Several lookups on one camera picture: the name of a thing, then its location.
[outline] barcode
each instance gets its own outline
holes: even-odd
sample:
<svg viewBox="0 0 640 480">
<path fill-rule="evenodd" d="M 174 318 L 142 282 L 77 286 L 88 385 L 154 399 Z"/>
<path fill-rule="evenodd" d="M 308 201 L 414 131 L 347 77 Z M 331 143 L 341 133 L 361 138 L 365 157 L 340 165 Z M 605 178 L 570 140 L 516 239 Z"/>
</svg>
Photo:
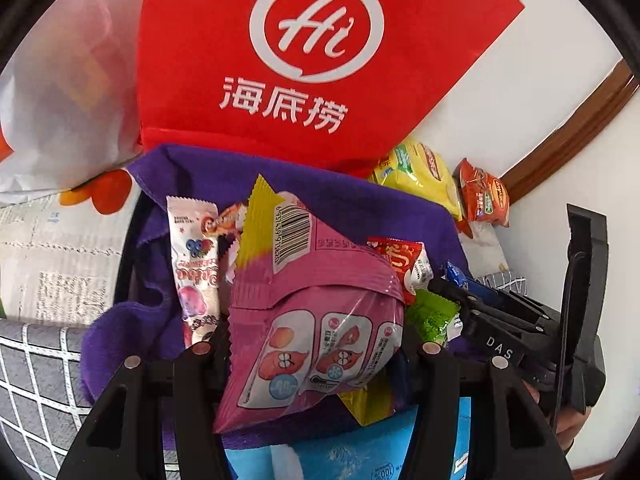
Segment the barcode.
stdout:
<svg viewBox="0 0 640 480">
<path fill-rule="evenodd" d="M 309 252 L 311 217 L 301 207 L 283 203 L 276 206 L 273 222 L 273 272 L 278 273 L 293 260 Z"/>
</svg>

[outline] strawberry candy wrapper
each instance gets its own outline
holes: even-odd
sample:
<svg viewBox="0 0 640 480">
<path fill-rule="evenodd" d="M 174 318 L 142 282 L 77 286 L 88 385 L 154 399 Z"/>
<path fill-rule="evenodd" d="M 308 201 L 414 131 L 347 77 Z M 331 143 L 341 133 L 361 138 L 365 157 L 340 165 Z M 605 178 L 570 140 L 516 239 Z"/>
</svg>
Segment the strawberry candy wrapper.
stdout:
<svg viewBox="0 0 640 480">
<path fill-rule="evenodd" d="M 258 176 L 229 307 L 231 375 L 216 433 L 363 387 L 400 347 L 404 305 L 386 258 Z"/>
<path fill-rule="evenodd" d="M 427 288 L 433 278 L 424 244 L 370 236 L 367 238 L 367 245 L 389 259 L 402 285 L 404 302 L 411 305 L 415 301 L 415 291 Z"/>
<path fill-rule="evenodd" d="M 166 198 L 175 286 L 182 306 L 184 345 L 210 337 L 220 319 L 218 298 L 218 236 L 230 223 L 215 204 Z"/>
</svg>

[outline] wooden door frame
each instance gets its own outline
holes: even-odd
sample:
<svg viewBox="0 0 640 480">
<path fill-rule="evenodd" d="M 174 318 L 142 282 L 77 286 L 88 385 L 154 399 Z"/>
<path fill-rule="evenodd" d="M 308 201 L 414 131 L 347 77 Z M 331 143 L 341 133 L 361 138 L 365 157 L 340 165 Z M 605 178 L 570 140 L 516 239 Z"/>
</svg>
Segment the wooden door frame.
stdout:
<svg viewBox="0 0 640 480">
<path fill-rule="evenodd" d="M 578 155 L 620 113 L 639 86 L 626 62 L 620 61 L 562 126 L 502 176 L 511 203 Z"/>
</svg>

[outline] plastic wrapper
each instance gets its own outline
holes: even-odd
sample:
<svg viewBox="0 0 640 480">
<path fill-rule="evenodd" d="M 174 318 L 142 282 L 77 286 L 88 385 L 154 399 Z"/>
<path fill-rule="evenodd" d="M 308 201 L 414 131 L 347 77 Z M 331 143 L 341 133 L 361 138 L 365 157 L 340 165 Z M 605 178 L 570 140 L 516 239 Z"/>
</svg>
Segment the plastic wrapper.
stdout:
<svg viewBox="0 0 640 480">
<path fill-rule="evenodd" d="M 83 182 L 142 151 L 142 0 L 56 0 L 0 73 L 0 206 Z"/>
<path fill-rule="evenodd" d="M 418 290 L 414 304 L 404 316 L 405 322 L 415 327 L 423 341 L 443 345 L 447 339 L 447 325 L 459 310 L 452 301 L 428 290 Z"/>
<path fill-rule="evenodd" d="M 205 236 L 225 236 L 230 240 L 235 240 L 242 233 L 245 213 L 245 205 L 242 203 L 233 204 L 210 222 L 207 226 L 208 231 L 203 234 Z"/>
<path fill-rule="evenodd" d="M 184 345 L 210 337 L 220 320 L 218 236 L 225 233 L 215 204 L 166 198 L 175 286 L 182 306 Z"/>
<path fill-rule="evenodd" d="M 456 168 L 467 222 L 490 222 L 509 227 L 509 195 L 499 178 L 473 166 L 464 158 Z M 471 229 L 460 227 L 470 238 Z"/>
<path fill-rule="evenodd" d="M 409 305 L 415 301 L 417 288 L 427 288 L 433 270 L 427 258 L 422 242 L 405 242 L 394 238 L 370 236 L 367 245 L 389 258 L 398 280 L 402 285 L 404 302 Z"/>
<path fill-rule="evenodd" d="M 361 426 L 379 422 L 395 413 L 394 394 L 385 369 L 364 388 L 340 394 L 340 400 Z"/>
<path fill-rule="evenodd" d="M 456 182 L 440 155 L 405 139 L 380 161 L 369 181 L 420 196 L 443 206 L 456 220 L 462 209 Z"/>
<path fill-rule="evenodd" d="M 471 398 L 460 397 L 458 434 L 449 480 L 463 480 L 471 432 Z M 417 408 L 375 426 L 290 446 L 226 450 L 238 480 L 398 480 Z M 424 477 L 432 478 L 429 470 Z"/>
<path fill-rule="evenodd" d="M 445 266 L 445 278 L 460 288 L 468 290 L 469 294 L 480 298 L 487 305 L 499 303 L 498 293 L 495 290 L 466 277 L 465 273 L 451 262 L 447 262 Z"/>
<path fill-rule="evenodd" d="M 404 310 L 388 261 L 353 244 L 259 176 L 229 309 L 231 375 L 218 433 L 367 384 L 400 347 Z"/>
</svg>

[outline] purple towel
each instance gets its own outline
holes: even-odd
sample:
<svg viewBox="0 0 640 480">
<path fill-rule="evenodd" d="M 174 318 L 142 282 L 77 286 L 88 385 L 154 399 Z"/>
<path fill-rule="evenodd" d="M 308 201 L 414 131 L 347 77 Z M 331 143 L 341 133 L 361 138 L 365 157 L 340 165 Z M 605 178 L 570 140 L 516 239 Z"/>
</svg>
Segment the purple towel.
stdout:
<svg viewBox="0 0 640 480">
<path fill-rule="evenodd" d="M 279 160 L 189 146 L 164 145 L 134 162 L 129 171 L 155 206 L 135 244 L 137 293 L 118 303 L 89 328 L 82 342 L 81 374 L 93 403 L 130 355 L 175 358 L 182 350 L 182 319 L 171 270 L 166 197 L 215 202 L 220 211 L 246 200 L 261 173 L 276 191 L 288 190 L 319 219 L 353 242 L 384 236 L 424 242 L 434 269 L 447 260 L 468 272 L 452 217 L 443 207 L 351 176 Z M 358 425 L 337 396 L 315 408 L 223 436 L 241 449 L 296 442 L 354 430 Z M 172 435 L 165 428 L 165 445 Z"/>
</svg>

